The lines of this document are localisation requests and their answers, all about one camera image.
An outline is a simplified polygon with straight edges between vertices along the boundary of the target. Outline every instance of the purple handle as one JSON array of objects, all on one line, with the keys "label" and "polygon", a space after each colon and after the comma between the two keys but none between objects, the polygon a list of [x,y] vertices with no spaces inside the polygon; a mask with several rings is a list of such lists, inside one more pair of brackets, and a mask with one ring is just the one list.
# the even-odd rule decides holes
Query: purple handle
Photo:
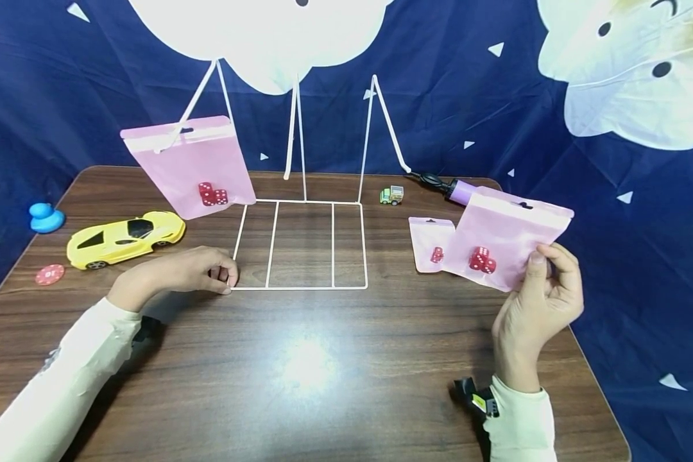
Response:
[{"label": "purple handle", "polygon": [[477,186],[467,184],[464,181],[457,180],[457,184],[449,195],[450,201],[455,201],[458,204],[467,205],[470,201],[470,196],[474,193]]}]

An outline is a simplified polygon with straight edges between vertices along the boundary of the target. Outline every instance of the bag hang hole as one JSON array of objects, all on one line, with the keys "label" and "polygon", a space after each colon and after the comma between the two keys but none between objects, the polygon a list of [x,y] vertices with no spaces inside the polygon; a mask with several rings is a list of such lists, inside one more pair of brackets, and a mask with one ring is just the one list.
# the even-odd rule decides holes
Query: bag hang hole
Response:
[{"label": "bag hang hole", "polygon": [[525,201],[519,201],[518,203],[516,203],[515,201],[513,201],[512,204],[518,205],[518,206],[520,206],[520,207],[522,207],[523,209],[526,209],[526,210],[531,210],[531,209],[533,209],[533,205],[528,205]]}]

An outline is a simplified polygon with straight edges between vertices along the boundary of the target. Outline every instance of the wooden table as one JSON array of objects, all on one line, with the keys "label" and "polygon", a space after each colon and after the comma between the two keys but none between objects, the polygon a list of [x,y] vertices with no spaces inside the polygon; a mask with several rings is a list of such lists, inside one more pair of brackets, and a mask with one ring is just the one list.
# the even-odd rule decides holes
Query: wooden table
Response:
[{"label": "wooden table", "polygon": [[[260,198],[302,197],[298,175],[252,179]],[[309,199],[356,199],[358,176],[308,180]],[[405,186],[404,202],[379,205],[379,190],[391,184]],[[105,386],[65,460],[481,461],[447,384],[473,375],[487,385],[490,327],[505,295],[448,273],[415,271],[407,218],[457,223],[462,208],[399,176],[367,176],[364,194],[369,289],[153,301],[149,313],[170,323],[163,340]],[[80,313],[134,262],[68,267],[48,287],[35,285],[35,273],[65,262],[76,230],[168,204],[140,169],[96,167],[79,175],[60,208],[67,223],[36,237],[0,288],[0,414]],[[263,283],[272,209],[249,208],[239,249],[243,286]],[[339,285],[363,280],[354,209],[336,213]],[[330,205],[282,205],[271,285],[330,282],[330,213]],[[233,248],[240,217],[236,205],[196,219],[180,244],[160,253]],[[560,461],[629,461],[570,330],[547,345],[540,375],[554,405]]]}]

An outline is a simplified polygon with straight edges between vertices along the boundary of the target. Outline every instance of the navy blue backdrop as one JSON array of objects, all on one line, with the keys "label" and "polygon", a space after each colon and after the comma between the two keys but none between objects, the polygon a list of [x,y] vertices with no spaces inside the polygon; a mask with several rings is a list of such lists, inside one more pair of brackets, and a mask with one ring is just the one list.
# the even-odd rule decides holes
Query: navy blue backdrop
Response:
[{"label": "navy blue backdrop", "polygon": [[[176,121],[207,68],[127,0],[80,1],[89,22],[69,3],[0,2],[0,281],[31,238],[29,205],[56,201],[86,167],[134,165],[119,131]],[[693,150],[571,136],[567,84],[537,69],[546,34],[532,0],[395,0],[365,53],[303,80],[308,170],[358,172],[376,73],[413,169],[490,176],[574,209],[561,238],[585,278],[574,331],[634,461],[693,461]],[[487,50],[499,42],[501,58]],[[224,73],[246,163],[283,170],[289,94]],[[214,79],[192,116],[225,113]],[[401,172],[379,111],[367,172]],[[659,384],[668,373],[687,391]]]}]

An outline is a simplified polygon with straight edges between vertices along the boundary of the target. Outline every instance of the pink resealable bag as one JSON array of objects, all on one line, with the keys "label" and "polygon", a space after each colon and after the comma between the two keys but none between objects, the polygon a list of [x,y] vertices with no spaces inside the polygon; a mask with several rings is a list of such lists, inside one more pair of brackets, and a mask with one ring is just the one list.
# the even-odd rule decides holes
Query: pink resealable bag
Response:
[{"label": "pink resealable bag", "polygon": [[449,239],[444,271],[503,292],[520,285],[538,244],[565,232],[574,211],[479,187]]},{"label": "pink resealable bag", "polygon": [[413,257],[419,273],[438,273],[442,270],[444,249],[454,234],[454,223],[448,219],[410,217]]},{"label": "pink resealable bag", "polygon": [[171,133],[177,126],[167,123],[131,128],[120,135],[180,217],[194,219],[235,203],[256,202],[228,117],[190,119],[173,139]]}]

